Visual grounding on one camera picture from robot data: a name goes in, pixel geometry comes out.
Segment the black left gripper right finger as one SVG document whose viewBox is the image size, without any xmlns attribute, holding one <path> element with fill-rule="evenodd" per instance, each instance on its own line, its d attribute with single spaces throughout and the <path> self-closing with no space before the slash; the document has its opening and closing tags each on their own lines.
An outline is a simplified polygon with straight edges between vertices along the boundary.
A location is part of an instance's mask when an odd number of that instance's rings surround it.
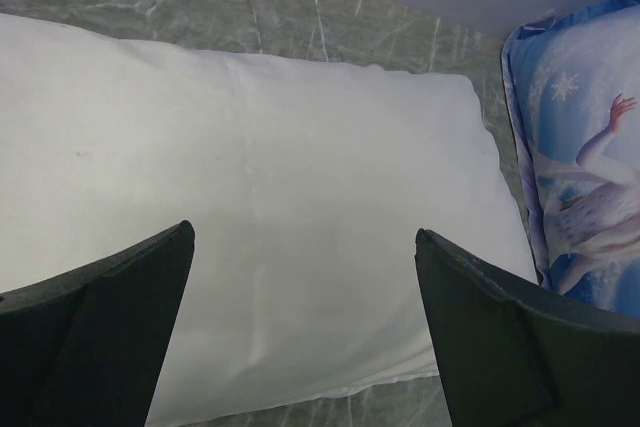
<svg viewBox="0 0 640 427">
<path fill-rule="evenodd" d="M 550 292 L 433 231 L 415 242 L 453 425 L 638 425 L 638 319 Z"/>
</svg>

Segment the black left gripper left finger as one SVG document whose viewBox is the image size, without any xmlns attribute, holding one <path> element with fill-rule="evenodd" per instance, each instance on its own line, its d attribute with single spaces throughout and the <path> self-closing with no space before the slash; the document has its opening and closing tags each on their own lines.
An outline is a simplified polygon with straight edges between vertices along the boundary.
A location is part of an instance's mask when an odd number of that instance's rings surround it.
<svg viewBox="0 0 640 427">
<path fill-rule="evenodd" d="M 194 251 L 183 221 L 2 293 L 2 425 L 144 425 Z"/>
</svg>

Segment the cream white pillowcase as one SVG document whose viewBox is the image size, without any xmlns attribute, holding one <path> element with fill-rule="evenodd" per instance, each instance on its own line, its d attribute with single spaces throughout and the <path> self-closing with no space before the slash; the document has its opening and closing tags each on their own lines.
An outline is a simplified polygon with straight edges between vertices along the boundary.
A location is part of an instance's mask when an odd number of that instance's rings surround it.
<svg viewBox="0 0 640 427">
<path fill-rule="evenodd" d="M 3 15 L 2 289 L 182 220 L 195 256 L 152 426 L 435 374 L 420 229 L 536 278 L 463 76 L 194 51 Z"/>
</svg>

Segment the blue Elsa print pillow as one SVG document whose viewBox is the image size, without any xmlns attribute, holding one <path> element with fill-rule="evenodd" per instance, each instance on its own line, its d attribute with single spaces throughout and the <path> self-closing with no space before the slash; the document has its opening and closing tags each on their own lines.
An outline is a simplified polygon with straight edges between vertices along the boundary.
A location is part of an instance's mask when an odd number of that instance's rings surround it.
<svg viewBox="0 0 640 427">
<path fill-rule="evenodd" d="M 501 54 L 543 287 L 639 313 L 639 0 L 518 27 Z"/>
</svg>

